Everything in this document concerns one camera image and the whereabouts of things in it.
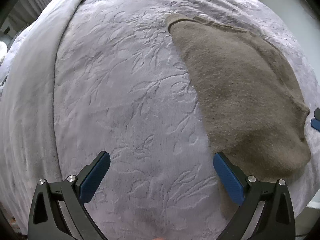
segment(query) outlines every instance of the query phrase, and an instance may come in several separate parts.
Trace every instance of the floor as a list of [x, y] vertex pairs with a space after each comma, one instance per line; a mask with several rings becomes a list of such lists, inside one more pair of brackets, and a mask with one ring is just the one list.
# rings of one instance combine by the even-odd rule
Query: floor
[[[320, 22], [304, 0], [260, 0], [288, 26], [320, 81]], [[296, 235], [310, 231], [320, 216], [320, 191], [296, 219]]]

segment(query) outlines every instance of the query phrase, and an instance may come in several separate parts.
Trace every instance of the bed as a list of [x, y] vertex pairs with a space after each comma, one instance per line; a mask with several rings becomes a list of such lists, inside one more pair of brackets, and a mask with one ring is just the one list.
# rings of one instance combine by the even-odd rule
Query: bed
[[296, 216], [319, 189], [310, 120], [320, 88], [271, 9], [257, 0], [53, 0], [0, 67], [0, 201], [23, 233], [37, 180], [77, 174], [101, 150], [111, 168], [86, 208], [108, 239], [215, 239], [225, 227], [196, 91], [166, 13], [245, 28], [284, 54], [310, 108], [311, 161], [287, 178]]

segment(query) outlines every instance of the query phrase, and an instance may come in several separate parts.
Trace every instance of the blue object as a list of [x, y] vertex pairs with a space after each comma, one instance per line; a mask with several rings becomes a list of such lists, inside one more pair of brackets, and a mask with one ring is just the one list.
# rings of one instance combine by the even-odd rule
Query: blue object
[[216, 153], [213, 157], [213, 166], [231, 200], [241, 206], [244, 201], [243, 187], [219, 153]]
[[317, 131], [320, 132], [320, 121], [318, 121], [315, 118], [311, 119], [311, 127], [313, 127], [314, 129], [316, 129]]
[[110, 163], [110, 155], [105, 152], [79, 188], [79, 201], [81, 204], [88, 203], [93, 198], [94, 193], [97, 191], [110, 167]]

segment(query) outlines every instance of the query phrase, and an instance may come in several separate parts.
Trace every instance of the wall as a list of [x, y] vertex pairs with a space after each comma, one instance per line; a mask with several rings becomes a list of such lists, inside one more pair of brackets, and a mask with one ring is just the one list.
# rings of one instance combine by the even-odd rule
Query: wall
[[320, 22], [304, 0], [259, 0], [288, 26], [320, 81]]
[[7, 27], [10, 27], [10, 31], [8, 32], [8, 35], [11, 36], [12, 38], [17, 34], [15, 30], [13, 30], [12, 26], [10, 25], [8, 19], [5, 19], [3, 25], [0, 28], [1, 32], [4, 32]]

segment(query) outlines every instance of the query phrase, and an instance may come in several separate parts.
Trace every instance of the gray blanket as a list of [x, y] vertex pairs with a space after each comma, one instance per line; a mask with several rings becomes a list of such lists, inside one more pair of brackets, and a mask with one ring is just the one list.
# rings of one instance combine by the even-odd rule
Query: gray blanket
[[[48, 10], [0, 101], [0, 201], [24, 232], [37, 180], [77, 173], [101, 150], [111, 168], [87, 209], [108, 239], [215, 239], [224, 228], [197, 94], [165, 13], [264, 37], [288, 59], [310, 110], [320, 101], [296, 40], [257, 0], [54, 0]], [[296, 215], [320, 186], [320, 136], [308, 122], [311, 161], [289, 188]]]

